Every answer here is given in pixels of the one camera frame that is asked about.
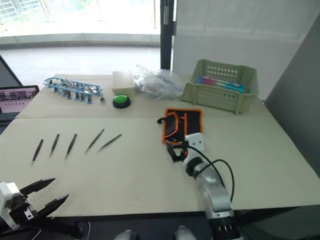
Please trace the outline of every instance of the black tool pouch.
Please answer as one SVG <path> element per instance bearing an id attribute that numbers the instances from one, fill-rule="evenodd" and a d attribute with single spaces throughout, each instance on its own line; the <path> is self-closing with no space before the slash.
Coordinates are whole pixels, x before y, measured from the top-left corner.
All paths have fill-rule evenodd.
<path id="1" fill-rule="evenodd" d="M 178 144 L 189 134 L 202 133 L 202 111 L 200 109 L 167 108 L 164 117 L 157 123 L 163 124 L 162 142 Z"/>

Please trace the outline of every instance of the green basket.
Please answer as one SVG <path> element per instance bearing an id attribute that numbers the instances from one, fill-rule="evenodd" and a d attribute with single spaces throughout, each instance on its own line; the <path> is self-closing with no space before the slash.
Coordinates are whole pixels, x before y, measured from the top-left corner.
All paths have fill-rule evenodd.
<path id="1" fill-rule="evenodd" d="M 244 85 L 244 93 L 216 86 L 196 84 L 199 76 L 206 76 Z M 181 100 L 243 114 L 259 95 L 257 70 L 201 59 L 197 62 L 191 81 L 186 84 Z"/>

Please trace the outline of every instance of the white wall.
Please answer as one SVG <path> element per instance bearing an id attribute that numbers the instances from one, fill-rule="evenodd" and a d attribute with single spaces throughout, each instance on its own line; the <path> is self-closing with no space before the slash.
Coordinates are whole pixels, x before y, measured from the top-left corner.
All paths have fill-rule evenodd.
<path id="1" fill-rule="evenodd" d="M 173 70 L 199 59 L 257 69 L 264 100 L 320 13 L 319 0 L 178 0 Z"/>

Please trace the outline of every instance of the table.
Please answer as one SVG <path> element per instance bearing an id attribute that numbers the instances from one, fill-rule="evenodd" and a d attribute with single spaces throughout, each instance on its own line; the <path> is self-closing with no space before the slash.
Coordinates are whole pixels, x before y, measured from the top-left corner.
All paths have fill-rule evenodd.
<path id="1" fill-rule="evenodd" d="M 0 135 L 2 181 L 14 181 L 23 187 L 41 178 L 56 178 L 49 187 L 30 196 L 36 209 L 56 197 L 70 194 L 53 216 L 203 211 L 194 180 L 187 176 L 181 163 L 170 159 L 161 142 L 163 126 L 157 124 L 165 108 L 190 107 L 190 103 L 168 101 L 170 104 L 165 104 L 138 96 L 132 99 L 130 107 L 116 111 L 108 106 L 101 107 L 98 100 L 97 104 L 88 106 L 60 96 L 45 95 L 47 92 L 47 89 L 41 90 Z M 76 104 L 79 109 L 96 107 L 110 111 L 105 110 L 103 114 L 93 110 L 90 114 L 84 114 L 83 110 L 60 112 L 55 102 L 60 98 L 68 103 L 65 109 Z M 50 110 L 35 111 L 34 106 L 41 105 L 39 102 L 52 102 Z M 149 111 L 146 107 L 153 105 L 159 109 L 154 107 Z M 211 160 L 226 160 L 233 169 L 232 205 L 235 210 L 320 203 L 318 176 L 259 101 L 254 102 L 249 113 L 237 116 L 210 107 L 196 107 L 203 110 L 205 154 Z M 105 132 L 85 154 L 102 128 Z M 59 142 L 49 157 L 57 133 L 60 133 Z M 65 159 L 75 133 L 78 137 Z M 119 133 L 122 137 L 97 153 L 99 147 Z M 40 139 L 44 142 L 32 164 Z M 219 164 L 217 168 L 230 190 L 228 169 Z"/>

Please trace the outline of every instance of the plastic bag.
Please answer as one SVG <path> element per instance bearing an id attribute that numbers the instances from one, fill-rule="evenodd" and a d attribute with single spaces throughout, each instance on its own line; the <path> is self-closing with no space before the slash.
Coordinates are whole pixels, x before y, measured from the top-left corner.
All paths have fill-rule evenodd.
<path id="1" fill-rule="evenodd" d="M 140 69 L 141 75 L 134 77 L 135 87 L 145 96 L 155 100 L 172 100 L 182 96 L 184 86 L 173 71 L 149 71 L 146 67 L 136 66 Z"/>

